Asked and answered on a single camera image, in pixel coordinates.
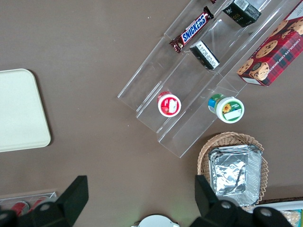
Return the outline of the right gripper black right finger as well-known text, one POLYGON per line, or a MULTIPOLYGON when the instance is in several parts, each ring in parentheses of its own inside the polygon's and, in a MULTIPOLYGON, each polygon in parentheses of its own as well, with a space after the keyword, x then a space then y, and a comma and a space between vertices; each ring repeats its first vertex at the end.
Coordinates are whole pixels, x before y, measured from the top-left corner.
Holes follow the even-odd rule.
POLYGON ((257 207, 248 213, 233 202, 219 200, 203 175, 195 176, 195 201, 200 217, 192 227, 290 227, 280 211, 257 207))

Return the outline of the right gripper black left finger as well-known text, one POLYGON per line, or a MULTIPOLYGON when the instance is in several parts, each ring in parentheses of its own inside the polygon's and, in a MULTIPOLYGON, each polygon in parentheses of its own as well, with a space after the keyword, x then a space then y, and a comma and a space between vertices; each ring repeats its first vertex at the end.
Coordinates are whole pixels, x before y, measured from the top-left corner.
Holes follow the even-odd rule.
POLYGON ((55 201, 38 205, 28 214, 0 212, 2 227, 72 227, 89 200, 88 178, 79 175, 55 201))

